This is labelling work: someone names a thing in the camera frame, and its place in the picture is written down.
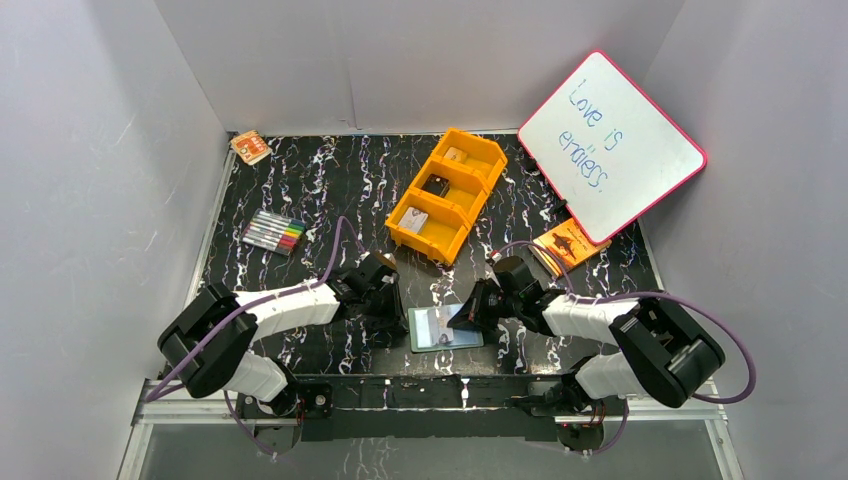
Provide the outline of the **green card holder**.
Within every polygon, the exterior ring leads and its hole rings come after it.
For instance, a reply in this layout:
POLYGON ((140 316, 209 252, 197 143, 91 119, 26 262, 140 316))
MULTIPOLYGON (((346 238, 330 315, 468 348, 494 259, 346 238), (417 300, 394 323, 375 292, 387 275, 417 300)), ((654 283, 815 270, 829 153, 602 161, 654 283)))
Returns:
POLYGON ((481 332, 449 328, 448 321, 461 309, 461 304, 410 308, 411 350, 427 353, 482 347, 481 332))

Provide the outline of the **silver credit card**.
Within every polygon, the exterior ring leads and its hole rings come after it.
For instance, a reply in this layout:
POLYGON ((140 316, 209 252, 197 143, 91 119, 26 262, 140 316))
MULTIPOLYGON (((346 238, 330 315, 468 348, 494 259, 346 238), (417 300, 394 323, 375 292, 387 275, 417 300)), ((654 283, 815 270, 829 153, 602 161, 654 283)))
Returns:
POLYGON ((449 345, 455 340, 454 330, 448 326, 453 314, 449 309, 434 308, 426 313, 429 344, 449 345))

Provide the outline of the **silver card stack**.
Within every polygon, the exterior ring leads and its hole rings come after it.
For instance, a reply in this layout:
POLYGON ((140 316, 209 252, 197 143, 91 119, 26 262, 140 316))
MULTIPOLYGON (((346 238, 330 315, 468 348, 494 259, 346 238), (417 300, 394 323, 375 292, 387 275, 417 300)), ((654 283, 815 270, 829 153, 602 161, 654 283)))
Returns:
POLYGON ((419 234, 428 218, 429 215, 427 212, 415 207, 408 207, 398 221, 398 226, 413 234, 419 234))

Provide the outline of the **yellow three-compartment bin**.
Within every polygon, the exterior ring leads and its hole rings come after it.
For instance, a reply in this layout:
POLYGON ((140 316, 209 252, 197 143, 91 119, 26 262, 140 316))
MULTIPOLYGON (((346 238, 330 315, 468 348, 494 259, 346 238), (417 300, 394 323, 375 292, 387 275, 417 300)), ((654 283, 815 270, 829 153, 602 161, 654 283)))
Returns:
POLYGON ((448 129, 389 214, 390 238, 453 264, 506 165, 495 141, 448 129))

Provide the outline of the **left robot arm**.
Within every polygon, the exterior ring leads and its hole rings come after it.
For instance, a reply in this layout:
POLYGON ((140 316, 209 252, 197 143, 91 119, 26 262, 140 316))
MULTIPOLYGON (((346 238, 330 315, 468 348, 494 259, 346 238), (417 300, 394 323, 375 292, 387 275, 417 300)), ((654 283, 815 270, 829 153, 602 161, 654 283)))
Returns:
POLYGON ((294 411, 296 380, 281 362, 250 353, 273 334, 360 319, 372 331, 402 331, 399 273, 385 254, 368 253, 354 267, 332 271, 325 283, 259 292, 204 288, 157 340, 166 361, 193 398, 218 390, 259 401, 275 416, 294 411))

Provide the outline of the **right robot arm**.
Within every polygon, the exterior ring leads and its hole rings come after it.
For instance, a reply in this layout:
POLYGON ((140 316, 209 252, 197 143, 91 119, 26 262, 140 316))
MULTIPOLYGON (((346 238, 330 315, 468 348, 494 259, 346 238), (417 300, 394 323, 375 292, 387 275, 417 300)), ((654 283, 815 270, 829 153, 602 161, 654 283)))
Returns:
POLYGON ((725 363, 718 342, 663 292, 591 299, 543 287, 518 256, 491 267, 448 327, 491 331, 500 320, 514 318, 534 333, 577 336, 618 349, 580 359, 542 393, 512 399, 530 414, 542 408, 587 414, 608 397, 627 396, 678 408, 725 363))

